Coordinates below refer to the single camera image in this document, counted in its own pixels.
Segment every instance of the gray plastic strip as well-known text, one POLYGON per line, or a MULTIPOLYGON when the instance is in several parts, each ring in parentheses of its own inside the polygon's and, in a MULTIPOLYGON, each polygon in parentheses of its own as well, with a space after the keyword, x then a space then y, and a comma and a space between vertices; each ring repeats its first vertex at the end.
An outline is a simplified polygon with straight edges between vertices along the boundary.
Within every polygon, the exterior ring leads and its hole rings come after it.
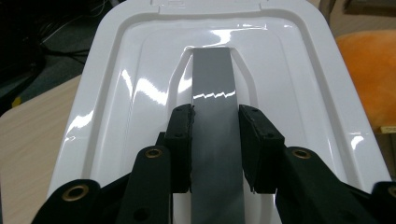
POLYGON ((245 223, 233 64, 227 48, 194 49, 191 223, 245 223))

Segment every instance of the metal screw hole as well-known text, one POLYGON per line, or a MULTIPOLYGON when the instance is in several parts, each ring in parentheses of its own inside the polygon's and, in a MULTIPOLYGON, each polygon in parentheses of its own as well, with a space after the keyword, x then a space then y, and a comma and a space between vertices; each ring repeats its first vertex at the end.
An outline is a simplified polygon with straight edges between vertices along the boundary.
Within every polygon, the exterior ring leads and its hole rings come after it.
POLYGON ((88 194, 88 192, 89 192, 88 186, 84 184, 76 185, 65 191, 64 194, 62 195, 62 199, 64 199, 67 202, 74 202, 82 199, 85 195, 88 194))
POLYGON ((292 151, 292 153, 293 153, 293 155, 295 157, 300 158, 300 159, 309 159, 309 158, 311 158, 311 154, 308 151, 304 150, 304 149, 294 149, 292 151))
POLYGON ((157 148, 151 148, 146 151, 145 155, 147 158, 158 158, 163 154, 163 152, 160 149, 157 148))

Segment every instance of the black plastic part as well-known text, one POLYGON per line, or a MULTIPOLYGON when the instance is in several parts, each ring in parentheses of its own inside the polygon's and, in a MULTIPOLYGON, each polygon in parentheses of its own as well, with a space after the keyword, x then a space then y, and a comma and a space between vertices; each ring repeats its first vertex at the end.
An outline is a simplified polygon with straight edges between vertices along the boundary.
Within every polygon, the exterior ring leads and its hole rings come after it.
POLYGON ((288 147, 282 157, 276 207, 283 224, 377 223, 315 152, 288 147))
POLYGON ((250 189, 258 193, 275 193, 277 165, 285 137, 257 108, 239 106, 242 166, 250 189))
POLYGON ((396 222, 396 182, 378 182, 371 194, 374 216, 381 223, 396 222))
POLYGON ((373 204, 371 201, 371 194, 364 192, 361 189, 356 189, 346 183, 344 183, 344 187, 349 191, 349 193, 363 206, 368 212, 374 215, 373 213, 373 204))
POLYGON ((97 182, 89 179, 71 181, 51 194, 32 223, 99 223, 97 214, 102 211, 99 195, 100 186, 97 182))
POLYGON ((155 146, 165 146, 165 133, 161 132, 158 134, 157 142, 155 142, 155 146))
POLYGON ((130 174, 125 175, 101 189, 100 203, 103 207, 97 223, 108 224, 116 221, 129 177, 130 174))
POLYGON ((137 154, 116 223, 172 223, 170 152, 146 147, 137 154))
POLYGON ((176 107, 172 111, 163 139, 164 145, 169 148, 172 155, 173 193, 185 193, 191 185, 191 128, 193 116, 194 112, 190 104, 176 107))

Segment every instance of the table surface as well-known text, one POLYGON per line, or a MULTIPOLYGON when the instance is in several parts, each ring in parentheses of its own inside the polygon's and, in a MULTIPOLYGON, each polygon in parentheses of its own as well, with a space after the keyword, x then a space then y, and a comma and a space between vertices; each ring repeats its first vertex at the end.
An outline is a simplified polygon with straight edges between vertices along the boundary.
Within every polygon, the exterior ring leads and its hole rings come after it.
POLYGON ((0 118, 4 223, 31 223, 46 200, 79 80, 75 77, 0 118))

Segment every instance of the white plastic container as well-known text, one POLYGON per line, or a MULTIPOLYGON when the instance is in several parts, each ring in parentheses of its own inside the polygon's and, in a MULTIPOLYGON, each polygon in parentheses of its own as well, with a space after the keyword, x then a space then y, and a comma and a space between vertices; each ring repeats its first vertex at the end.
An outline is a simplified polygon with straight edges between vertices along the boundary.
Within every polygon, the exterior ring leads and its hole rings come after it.
MULTIPOLYGON (((321 14, 301 0, 126 1, 101 22, 64 134, 49 194, 131 172, 171 111, 191 102, 191 50, 231 48, 238 104, 258 107, 287 146, 316 151, 344 182, 389 180, 347 69, 321 14)), ((176 194, 175 222, 190 223, 176 194)), ((247 224, 280 223, 273 196, 249 192, 247 224)))

